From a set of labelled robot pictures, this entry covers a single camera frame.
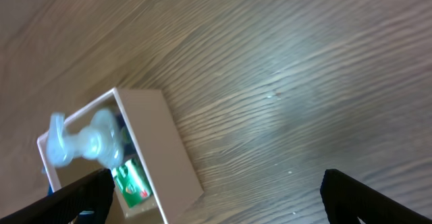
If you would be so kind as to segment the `white cardboard box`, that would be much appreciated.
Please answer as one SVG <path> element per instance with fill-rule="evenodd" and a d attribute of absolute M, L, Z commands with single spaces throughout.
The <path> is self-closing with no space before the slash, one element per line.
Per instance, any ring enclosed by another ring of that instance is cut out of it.
<path fill-rule="evenodd" d="M 116 187 L 106 222 L 177 223 L 203 189 L 162 92 L 112 88 L 67 117 L 67 131 L 79 132 L 104 107 L 123 117 L 153 191 L 130 208 Z"/>

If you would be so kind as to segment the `green soap packet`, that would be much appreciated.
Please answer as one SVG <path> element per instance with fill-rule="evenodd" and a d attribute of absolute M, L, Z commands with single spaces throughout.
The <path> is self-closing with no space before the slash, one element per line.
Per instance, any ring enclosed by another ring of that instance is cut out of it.
<path fill-rule="evenodd" d="M 138 157 L 131 158 L 123 165 L 113 168 L 111 174 L 130 208 L 152 196 L 152 188 Z"/>

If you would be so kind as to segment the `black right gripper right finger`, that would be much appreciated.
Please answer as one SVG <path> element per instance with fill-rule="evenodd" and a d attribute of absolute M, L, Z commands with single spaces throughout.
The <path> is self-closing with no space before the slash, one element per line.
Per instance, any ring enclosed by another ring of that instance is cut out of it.
<path fill-rule="evenodd" d="M 337 169 L 327 169 L 320 194 L 330 223 L 431 223 Z"/>

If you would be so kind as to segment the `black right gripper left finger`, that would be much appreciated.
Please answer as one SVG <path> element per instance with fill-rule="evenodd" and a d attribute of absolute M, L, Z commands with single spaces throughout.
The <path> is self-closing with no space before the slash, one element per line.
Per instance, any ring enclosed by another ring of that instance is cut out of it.
<path fill-rule="evenodd" d="M 74 183 L 1 219 L 3 224 L 106 222 L 115 184 L 108 169 L 97 170 Z"/>

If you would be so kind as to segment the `clear bottle with dark liquid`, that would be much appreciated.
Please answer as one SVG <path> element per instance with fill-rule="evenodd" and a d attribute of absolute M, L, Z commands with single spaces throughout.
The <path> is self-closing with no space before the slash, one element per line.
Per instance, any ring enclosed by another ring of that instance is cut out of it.
<path fill-rule="evenodd" d="M 65 115 L 51 115 L 47 158 L 54 167 L 65 167 L 76 158 L 96 160 L 108 169 L 119 167 L 124 160 L 124 147 L 115 115 L 108 108 L 98 110 L 90 123 L 77 134 L 65 128 Z"/>

